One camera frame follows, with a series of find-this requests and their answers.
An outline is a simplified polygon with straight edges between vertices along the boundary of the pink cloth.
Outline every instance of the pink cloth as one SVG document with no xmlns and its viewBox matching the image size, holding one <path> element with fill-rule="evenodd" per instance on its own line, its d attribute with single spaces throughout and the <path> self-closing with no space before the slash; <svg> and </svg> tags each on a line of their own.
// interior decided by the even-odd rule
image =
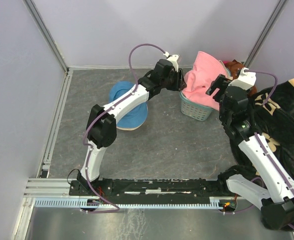
<svg viewBox="0 0 294 240">
<path fill-rule="evenodd" d="M 182 93 L 194 103 L 219 110 L 219 103 L 213 99 L 218 89 L 211 96 L 206 95 L 206 91 L 219 74 L 227 75 L 222 64 L 208 53 L 199 51 L 192 70 L 184 77 L 187 87 Z"/>
</svg>

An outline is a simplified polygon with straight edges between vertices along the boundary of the pink towel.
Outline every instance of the pink towel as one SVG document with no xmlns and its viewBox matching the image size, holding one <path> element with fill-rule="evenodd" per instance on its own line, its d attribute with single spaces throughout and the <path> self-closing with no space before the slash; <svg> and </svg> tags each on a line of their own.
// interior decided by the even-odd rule
<svg viewBox="0 0 294 240">
<path fill-rule="evenodd" d="M 219 110 L 219 103 L 213 99 L 218 89 L 211 96 L 206 95 L 206 91 L 219 74 L 226 76 L 226 70 L 222 64 L 208 53 L 199 51 L 192 70 L 184 77 L 187 87 L 182 90 L 182 93 L 194 103 Z"/>
</svg>

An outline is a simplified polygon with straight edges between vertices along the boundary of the metal corner post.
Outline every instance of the metal corner post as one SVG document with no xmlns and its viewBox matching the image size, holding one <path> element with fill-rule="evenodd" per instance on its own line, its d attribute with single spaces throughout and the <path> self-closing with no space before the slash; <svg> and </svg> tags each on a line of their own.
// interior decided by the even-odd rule
<svg viewBox="0 0 294 240">
<path fill-rule="evenodd" d="M 65 72 L 68 72 L 68 66 L 64 61 L 64 58 L 62 57 L 61 53 L 59 52 L 55 41 L 53 39 L 53 37 L 51 36 L 49 30 L 47 29 L 47 27 L 44 24 L 44 21 L 40 15 L 40 13 L 38 12 L 36 5 L 34 3 L 33 0 L 23 0 L 23 2 L 25 3 L 27 9 L 29 10 L 32 18 L 34 19 L 34 21 L 36 22 L 41 34 L 43 35 L 43 37 L 45 38 L 46 42 L 48 43 L 50 49 L 52 50 L 53 54 L 55 55 L 55 57 L 57 58 L 60 66 L 62 67 L 62 69 Z"/>
<path fill-rule="evenodd" d="M 268 34 L 271 32 L 275 22 L 277 21 L 277 19 L 281 15 L 281 13 L 284 10 L 285 5 L 288 3 L 288 1 L 289 0 L 279 0 L 279 2 L 277 3 L 276 7 L 272 11 L 272 13 L 267 21 L 267 23 L 263 27 L 256 43 L 254 44 L 252 50 L 250 51 L 250 53 L 244 63 L 245 67 L 249 68 L 250 65 L 253 63 L 255 57 L 257 56 L 259 50 L 262 47 L 264 41 L 266 40 Z"/>
</svg>

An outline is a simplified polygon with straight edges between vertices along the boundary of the gray plastic basket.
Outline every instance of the gray plastic basket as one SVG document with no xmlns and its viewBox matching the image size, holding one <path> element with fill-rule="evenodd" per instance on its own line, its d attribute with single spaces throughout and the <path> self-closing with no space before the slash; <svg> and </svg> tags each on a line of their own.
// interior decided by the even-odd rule
<svg viewBox="0 0 294 240">
<path fill-rule="evenodd" d="M 179 92 L 179 95 L 183 114 L 199 121 L 205 121 L 212 113 L 213 108 L 189 101 L 182 92 Z"/>
</svg>

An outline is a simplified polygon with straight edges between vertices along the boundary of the basket rim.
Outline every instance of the basket rim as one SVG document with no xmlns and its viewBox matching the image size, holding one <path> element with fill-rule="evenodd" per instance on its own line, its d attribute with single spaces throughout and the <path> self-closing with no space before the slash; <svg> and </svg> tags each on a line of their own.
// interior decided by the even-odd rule
<svg viewBox="0 0 294 240">
<path fill-rule="evenodd" d="M 190 105 L 194 105 L 195 107 L 201 107 L 201 108 L 204 108 L 204 109 L 206 109 L 208 111 L 213 110 L 213 108 L 210 107 L 210 106 L 205 106 L 205 105 L 201 105 L 201 104 L 190 101 L 187 97 L 185 97 L 185 95 L 183 94 L 182 91 L 179 92 L 179 96 L 180 96 L 181 100 L 183 100 L 184 102 L 186 102 L 186 103 L 188 103 Z"/>
</svg>

